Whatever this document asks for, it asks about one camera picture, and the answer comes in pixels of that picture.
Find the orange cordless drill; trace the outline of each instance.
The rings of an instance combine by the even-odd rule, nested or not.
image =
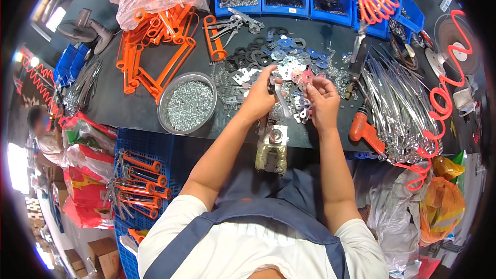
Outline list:
[[[358,112],[356,112],[355,117],[353,118],[349,134],[350,139],[359,141],[363,137],[377,153],[384,156],[386,144],[377,138],[375,127],[367,123],[368,109],[366,103],[367,99],[365,99],[363,105],[358,108]]]

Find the workbench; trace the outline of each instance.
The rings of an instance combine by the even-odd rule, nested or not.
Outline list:
[[[434,4],[434,1],[437,0],[430,0],[428,5],[425,0],[415,1],[424,13],[426,13],[425,29],[429,34],[433,35],[432,30],[434,23],[438,16],[443,14]],[[200,25],[193,36],[197,45],[178,70],[176,77],[192,71],[203,72],[207,75],[211,74],[212,67],[209,67],[210,56],[205,42],[205,34],[201,29],[203,23],[202,16],[205,15],[206,14],[200,14]],[[326,47],[329,46],[329,41],[332,41],[332,48],[336,50],[333,61],[338,62],[336,65],[338,68],[344,66],[342,65],[341,54],[352,50],[356,36],[356,32],[353,31],[352,28],[326,22],[299,20],[290,18],[289,16],[263,16],[254,18],[265,24],[265,28],[262,29],[259,35],[266,36],[267,29],[272,26],[284,27],[292,33],[289,34],[289,36],[293,38],[300,37],[306,40],[307,47],[314,48],[317,51],[325,51],[327,53]],[[227,36],[228,35],[222,38],[224,42],[227,40]],[[241,28],[239,34],[235,35],[225,48],[228,55],[233,54],[236,47],[246,47],[256,36],[257,35],[249,33],[247,27]],[[126,95],[122,91],[122,72],[115,67],[120,40],[121,33],[116,34],[108,47],[99,55],[100,59],[103,61],[103,70],[97,83],[96,93],[91,98],[85,113],[91,120],[100,124],[166,133],[165,129],[162,128],[158,121],[155,100],[143,85],[140,85],[136,89],[136,92],[130,95]],[[375,40],[374,46],[378,47],[379,42],[388,44],[382,40]],[[419,61],[419,69],[417,72],[425,77],[423,80],[424,83],[429,88],[438,86],[438,79],[427,62],[424,50],[420,47],[415,47],[414,45],[413,47]],[[173,44],[161,44],[159,46],[152,44],[145,48],[141,54],[140,66],[144,68],[151,77],[157,78],[178,48],[178,45]],[[340,108],[338,111],[338,131],[345,151],[368,152],[372,151],[372,148],[366,142],[361,140],[356,143],[348,138],[352,119],[357,108],[363,103],[362,94],[360,91],[357,93],[359,95],[358,100],[353,100],[352,98],[350,100],[342,99],[341,105],[343,105],[344,108]],[[232,118],[228,117],[227,114],[228,112],[223,109],[223,104],[218,101],[215,113],[211,120],[194,133],[189,134],[189,136],[209,139],[217,138]],[[466,125],[464,120],[457,115],[453,116],[458,138],[455,138],[454,134],[450,131],[450,119],[445,121],[446,134],[442,139],[444,153],[458,153],[460,152],[460,149],[466,149],[468,152],[471,152],[471,149],[476,148],[472,138],[475,118],[473,115],[471,116],[472,125]],[[290,120],[287,122],[287,125],[289,136],[288,146],[300,148],[318,147],[318,134],[310,121],[304,125],[299,124],[294,120]],[[255,133],[256,130],[254,124],[246,136],[246,142],[257,142],[258,136]]]

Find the blue apron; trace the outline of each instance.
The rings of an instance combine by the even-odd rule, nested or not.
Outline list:
[[[269,194],[269,190],[264,190],[263,185],[256,196],[250,196],[249,192],[247,196],[247,190],[249,191],[247,188],[252,187],[248,185],[248,182],[259,177],[249,170],[238,173],[234,181],[229,183],[229,188],[219,195],[221,201],[218,205],[219,208],[194,218],[158,255],[146,270],[143,279],[172,277],[212,226],[246,216],[261,216],[276,220],[293,227],[308,241],[325,246],[327,257],[336,277],[349,279],[350,274],[346,265],[345,253],[339,238],[332,235],[324,225],[315,219],[315,210],[312,208],[313,177],[297,169],[288,170],[285,178],[279,180],[282,182],[283,188],[275,194],[272,193],[275,198],[261,198],[261,194],[266,196]],[[236,194],[237,191],[244,191],[244,194],[238,195]],[[248,197],[247,200],[240,200],[240,198],[246,197]]]

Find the metal bowl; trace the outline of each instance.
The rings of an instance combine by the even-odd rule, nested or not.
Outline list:
[[[198,126],[189,129],[187,131],[178,131],[170,124],[169,118],[167,116],[167,103],[170,101],[172,94],[177,90],[177,88],[186,82],[189,81],[200,81],[207,84],[212,89],[213,101],[212,107],[208,112],[207,117],[200,123]],[[206,74],[201,72],[189,72],[183,74],[177,78],[172,79],[172,81],[167,85],[167,87],[162,92],[162,96],[160,96],[160,101],[158,103],[157,113],[158,113],[158,121],[160,121],[160,125],[171,134],[174,135],[186,135],[196,131],[198,128],[202,127],[212,115],[214,114],[215,104],[217,103],[217,90],[215,89],[215,85],[212,82],[212,79],[208,77]]]

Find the person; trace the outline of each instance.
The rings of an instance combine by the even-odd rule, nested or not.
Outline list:
[[[254,190],[253,181],[261,177],[255,172],[228,179],[251,124],[277,102],[267,89],[275,69],[262,71],[140,243],[141,279],[388,277],[381,248],[355,204],[337,130],[340,97],[331,81],[314,78],[305,94],[319,132],[321,201],[314,203],[312,176],[297,169],[287,170],[282,188],[266,184]],[[316,220],[319,202],[324,224]]]
[[[49,130],[50,114],[42,105],[34,105],[28,112],[28,127],[34,134],[40,149],[42,164],[48,166],[46,160],[61,166],[64,162],[65,150],[62,143],[62,131],[56,125],[54,131]]]

